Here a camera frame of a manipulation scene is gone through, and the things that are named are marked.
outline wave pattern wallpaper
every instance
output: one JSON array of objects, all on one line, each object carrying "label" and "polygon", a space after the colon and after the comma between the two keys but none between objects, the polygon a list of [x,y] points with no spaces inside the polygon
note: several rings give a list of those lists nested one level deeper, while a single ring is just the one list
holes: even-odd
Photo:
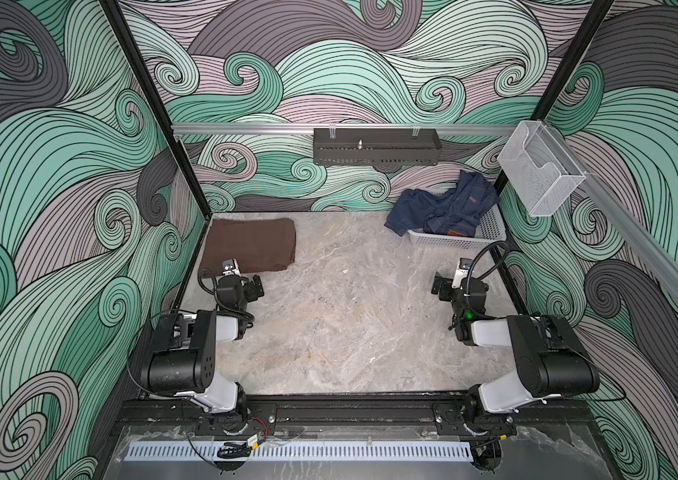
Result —
[{"label": "wave pattern wallpaper", "polygon": [[[653,0],[621,2],[616,11]],[[514,124],[589,1],[121,0],[174,122]],[[213,210],[386,210],[498,174],[506,138],[444,138],[436,167],[318,167],[311,137],[188,135]]]},{"label": "wave pattern wallpaper", "polygon": [[97,0],[0,0],[0,478],[92,476],[128,353],[198,241],[134,89]]},{"label": "wave pattern wallpaper", "polygon": [[[607,19],[548,121],[678,263],[678,2],[666,4]],[[511,188],[501,197],[529,310],[569,318],[626,390],[590,403],[625,477],[678,478],[678,308],[583,193],[548,218]],[[606,382],[598,397],[619,393]]]}]

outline brown folded cloth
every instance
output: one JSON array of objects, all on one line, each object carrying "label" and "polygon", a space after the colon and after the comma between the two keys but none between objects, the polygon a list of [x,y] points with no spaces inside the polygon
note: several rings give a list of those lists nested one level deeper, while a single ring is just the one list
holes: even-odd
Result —
[{"label": "brown folded cloth", "polygon": [[213,220],[199,271],[221,275],[221,262],[236,259],[241,274],[277,272],[294,263],[296,228],[290,218]]}]

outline white wire mesh basket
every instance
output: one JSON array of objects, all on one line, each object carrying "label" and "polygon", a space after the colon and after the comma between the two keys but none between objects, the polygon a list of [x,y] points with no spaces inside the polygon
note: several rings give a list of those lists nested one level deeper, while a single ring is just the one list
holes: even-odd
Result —
[{"label": "white wire mesh basket", "polygon": [[483,248],[496,240],[506,240],[502,214],[499,205],[494,205],[480,219],[480,225],[475,229],[475,237],[425,234],[421,230],[409,230],[408,237],[413,245],[440,245],[455,248]]},{"label": "white wire mesh basket", "polygon": [[529,216],[551,216],[584,181],[583,168],[564,144],[554,128],[525,120],[499,153],[499,164]]}]

